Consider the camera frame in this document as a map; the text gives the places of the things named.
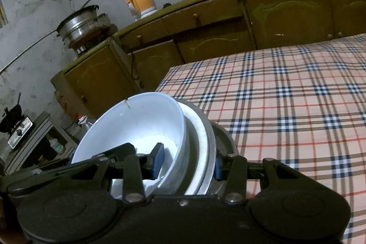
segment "orange electric kettle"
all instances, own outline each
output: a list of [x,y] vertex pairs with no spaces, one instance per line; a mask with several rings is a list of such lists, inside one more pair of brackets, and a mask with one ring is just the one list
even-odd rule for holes
[[154,0],[125,0],[135,21],[157,11]]

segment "table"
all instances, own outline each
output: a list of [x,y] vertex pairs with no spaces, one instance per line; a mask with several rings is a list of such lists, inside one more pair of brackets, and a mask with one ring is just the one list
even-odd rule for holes
[[[157,91],[197,105],[249,161],[276,158],[342,194],[366,241],[366,34],[172,67]],[[248,197],[259,183],[248,184]]]

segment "bowl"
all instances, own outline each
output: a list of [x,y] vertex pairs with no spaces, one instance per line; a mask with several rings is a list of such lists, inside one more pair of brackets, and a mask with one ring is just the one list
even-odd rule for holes
[[187,171],[189,143],[182,109],[170,96],[146,92],[130,97],[105,112],[77,147],[72,163],[91,158],[124,143],[148,154],[164,144],[165,159],[157,180],[143,180],[145,194],[173,194]]

